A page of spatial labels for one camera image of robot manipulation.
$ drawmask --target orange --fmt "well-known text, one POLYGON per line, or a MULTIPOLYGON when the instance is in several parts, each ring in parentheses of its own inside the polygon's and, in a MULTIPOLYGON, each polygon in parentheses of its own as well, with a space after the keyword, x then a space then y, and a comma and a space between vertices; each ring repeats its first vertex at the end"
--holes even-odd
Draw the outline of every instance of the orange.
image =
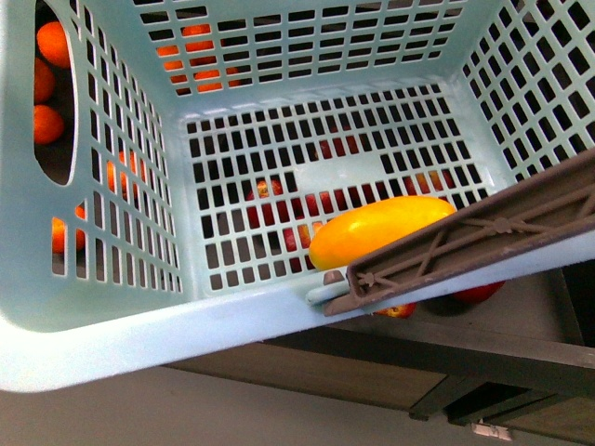
POLYGON ((48 62, 60 68, 71 68, 66 33, 59 21, 50 21, 39 29, 37 45, 48 62))
MULTIPOLYGON (((157 54, 161 57, 164 56, 173 56, 179 54, 178 47, 175 45, 172 46, 160 46, 157 48, 157 54)), ((164 62, 164 68, 167 72, 171 72, 172 70, 179 70, 184 68, 184 64, 181 60, 169 60, 164 62)), ((186 76, 184 74, 178 74, 175 76, 170 77, 171 82, 177 84, 179 82, 186 82, 186 76)))
POLYGON ((190 59, 190 66, 200 67, 201 65, 208 65, 215 62, 217 62, 217 58, 215 56, 206 56, 204 58, 190 59))
POLYGON ((35 58, 33 71, 33 103, 46 102, 54 92, 56 76, 39 58, 35 58))
POLYGON ((33 106, 33 142, 49 144, 64 132, 64 120, 60 114, 47 105, 33 106))
MULTIPOLYGON (((192 36, 192 35, 201 35, 201 34, 210 34, 211 33, 211 26, 207 23, 201 25, 191 25, 187 26, 182 30, 182 35, 184 37, 192 36)), ((190 42, 186 44, 186 51, 189 53, 193 51, 204 51, 206 49, 213 49, 215 46, 213 45, 212 40, 204 40, 203 42, 190 42)))
MULTIPOLYGON (((74 210, 76 216, 81 219, 85 219, 85 209, 81 206, 77 206, 74 210)), ((52 218, 52 253, 64 254, 65 250, 65 239, 66 239, 66 226, 64 222, 59 218, 52 218)), ((81 230, 76 230, 76 250, 83 249, 85 247, 85 233, 81 230)))
MULTIPOLYGON (((219 76, 219 70, 207 70, 205 72, 198 72, 197 74, 195 74, 194 79, 200 81, 202 79, 213 79, 219 76)), ((206 91, 220 90, 221 88, 223 88, 221 82, 217 82, 214 84, 198 85, 198 91, 200 91, 201 93, 204 93, 206 91)))
MULTIPOLYGON (((230 67, 225 70, 227 74, 236 74, 238 73, 238 69, 235 67, 230 67)), ((194 79, 200 81, 202 79, 215 79, 220 76, 219 70, 206 70, 204 72, 198 72, 194 75, 194 79)), ((239 80, 230 81, 230 86, 238 86, 241 83, 239 80)), ((205 84, 205 85, 198 85, 198 91, 204 93, 206 91, 215 91, 220 90, 223 88, 221 82, 216 82, 214 84, 205 84)))
MULTIPOLYGON (((123 151, 120 152, 120 163, 124 163, 125 160, 125 153, 123 151)), ((137 154, 133 151, 130 152, 130 158, 128 159, 128 167, 132 171, 133 174, 137 174, 137 154)), ((145 163, 140 160, 140 178, 144 182, 145 177, 145 163)), ((115 192, 115 166, 111 161, 108 161, 108 187, 112 192, 115 192)), ((120 189, 122 191, 122 196, 124 199, 128 198, 128 186, 126 181, 126 174, 124 172, 120 172, 120 189)), ((139 186, 136 184, 134 185, 133 195, 136 199, 139 196, 139 186)))
POLYGON ((374 314, 380 314, 384 316, 390 316, 392 318, 407 319, 416 310, 417 304, 415 302, 411 304, 403 304, 398 307, 390 307, 375 311, 374 314))

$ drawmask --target gray floor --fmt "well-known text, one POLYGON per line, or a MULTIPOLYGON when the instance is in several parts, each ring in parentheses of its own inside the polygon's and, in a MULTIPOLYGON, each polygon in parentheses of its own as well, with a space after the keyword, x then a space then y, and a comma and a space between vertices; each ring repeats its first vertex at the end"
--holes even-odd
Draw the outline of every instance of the gray floor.
POLYGON ((478 437, 406 413, 154 368, 45 394, 0 392, 0 444, 569 446, 513 432, 478 437))

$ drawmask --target brown plastic bar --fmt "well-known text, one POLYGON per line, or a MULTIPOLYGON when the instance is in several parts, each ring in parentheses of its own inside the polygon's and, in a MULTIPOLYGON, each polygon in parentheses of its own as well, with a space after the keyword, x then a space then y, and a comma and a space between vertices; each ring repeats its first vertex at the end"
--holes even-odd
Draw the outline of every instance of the brown plastic bar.
POLYGON ((595 150, 351 262, 334 315, 595 230, 595 150))

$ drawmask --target apple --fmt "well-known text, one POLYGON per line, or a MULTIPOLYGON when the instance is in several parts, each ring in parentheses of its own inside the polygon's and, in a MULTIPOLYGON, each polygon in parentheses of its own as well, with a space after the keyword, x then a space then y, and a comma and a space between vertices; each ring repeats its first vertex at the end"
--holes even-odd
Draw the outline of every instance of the apple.
MULTIPOLYGON (((281 181, 279 181, 278 179, 274 179, 271 181, 271 185, 272 185, 271 189, 272 189, 273 195, 281 195, 283 193, 283 186, 281 184, 281 181)), ((258 192, 259 198, 269 197, 269 186, 267 185, 267 182, 264 179, 261 179, 258 182, 257 192, 258 192)), ((251 202, 254 199, 255 199, 255 194, 254 194, 254 191, 251 190, 250 193, 248 193, 246 200, 248 202, 251 202)), ((274 213, 272 212, 272 204, 265 203, 261 206, 261 209, 262 209, 262 216, 264 218, 264 224, 266 226, 274 225, 275 217, 274 217, 274 213)), ((286 202, 279 202, 277 204, 277 211, 279 212, 279 219, 282 222, 289 221, 289 210, 287 209, 286 202)), ((260 226, 260 222, 258 220, 257 208, 255 206, 248 207, 247 213, 248 213, 248 221, 250 222, 250 228, 251 229, 258 228, 260 226)))
POLYGON ((322 226, 324 226, 322 221, 315 221, 312 223, 312 232, 314 232, 314 235, 316 235, 316 232, 318 232, 322 226))
POLYGON ((325 214, 333 212, 333 204, 331 203, 331 195, 328 192, 322 192, 320 194, 320 201, 323 203, 323 211, 325 214))
MULTIPOLYGON (((299 236, 301 247, 308 249, 311 241, 308 225, 299 225, 297 227, 297 235, 299 236)), ((298 242, 296 241, 296 235, 292 228, 285 228, 283 230, 283 239, 285 241, 287 252, 292 253, 298 250, 298 242)))
POLYGON ((335 200, 337 200, 337 207, 339 211, 345 211, 347 209, 347 199, 343 190, 335 190, 335 200))
MULTIPOLYGON (((350 127, 344 126, 343 130, 349 131, 351 130, 350 127)), ((331 133, 337 133, 338 129, 334 126, 331 128, 331 133)), ((347 140, 347 147, 350 150, 350 153, 359 153, 359 149, 357 147, 357 141, 355 140, 354 136, 346 137, 347 140)), ((345 147, 343 147, 343 141, 341 138, 333 138, 333 147, 335 148, 335 153, 337 156, 345 156, 345 147)), ((321 141, 320 143, 321 153, 324 159, 329 159, 333 157, 333 153, 331 152, 331 146, 327 140, 321 141)))
POLYGON ((296 216, 296 220, 301 220, 304 217, 304 208, 301 205, 301 200, 299 198, 292 198, 291 207, 294 210, 294 216, 296 216))
MULTIPOLYGON (((387 188, 384 187, 384 183, 376 183, 376 187, 377 187, 377 191, 378 191, 378 195, 380 197, 382 197, 383 195, 387 195, 387 188)), ((374 197, 374 187, 371 184, 364 184, 362 186, 362 189, 364 190, 364 198, 365 198, 365 202, 370 204, 370 203, 374 203, 376 201, 376 198, 374 197)))
MULTIPOLYGON (((440 176, 436 170, 429 171, 430 181, 436 191, 444 190, 443 183, 440 180, 440 176)), ((443 170, 444 183, 447 189, 452 189, 455 186, 455 181, 451 177, 447 170, 443 170)), ((404 180, 405 190, 408 195, 417 195, 414 180, 411 177, 406 177, 404 180)), ((416 182, 419 185, 421 193, 430 193, 430 186, 424 174, 416 174, 416 182)))
MULTIPOLYGON (((308 231, 307 225, 299 225, 297 227, 297 234, 299 235, 299 242, 303 249, 308 249, 310 247, 310 233, 308 231)), ((287 248, 287 252, 293 253, 298 250, 298 242, 296 241, 296 235, 294 230, 291 228, 286 228, 283 230, 283 238, 285 242, 285 247, 287 248)), ((289 259, 289 267, 291 268, 291 272, 297 273, 302 271, 301 263, 299 262, 299 258, 292 257, 289 259)), ((314 269, 314 266, 310 262, 310 258, 306 256, 306 267, 308 269, 314 269)))
POLYGON ((306 207, 308 208, 308 213, 311 216, 319 216, 320 211, 318 210, 318 204, 316 203, 316 195, 309 194, 306 195, 306 207))
POLYGON ((417 303, 412 302, 411 304, 404 304, 398 307, 390 307, 375 311, 374 314, 382 316, 390 316, 392 318, 407 319, 416 310, 417 303))
POLYGON ((452 294, 452 297, 460 302, 466 304, 479 304, 484 300, 489 299, 502 288, 506 281, 494 282, 487 285, 476 286, 475 288, 469 288, 469 290, 457 291, 452 294))

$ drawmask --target plastic basket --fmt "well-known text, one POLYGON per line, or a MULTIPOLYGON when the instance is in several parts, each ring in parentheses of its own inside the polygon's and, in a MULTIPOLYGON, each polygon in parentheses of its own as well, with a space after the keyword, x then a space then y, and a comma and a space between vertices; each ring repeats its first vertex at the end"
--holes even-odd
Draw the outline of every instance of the plastic basket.
MULTIPOLYGON (((0 1, 4 389, 64 387, 378 309, 325 317, 308 305, 323 274, 287 232, 407 193, 464 208, 595 138, 591 2, 47 3, 73 61, 63 184, 40 168, 29 125, 35 2, 0 1), (210 33, 183 34, 196 24, 210 33), (207 69, 215 77, 196 76, 207 69), (136 199, 109 186, 110 165, 136 199), (273 193, 250 200, 261 180, 273 193), (67 226, 65 256, 51 254, 53 218, 67 226)), ((592 258, 587 237, 383 305, 592 258)))

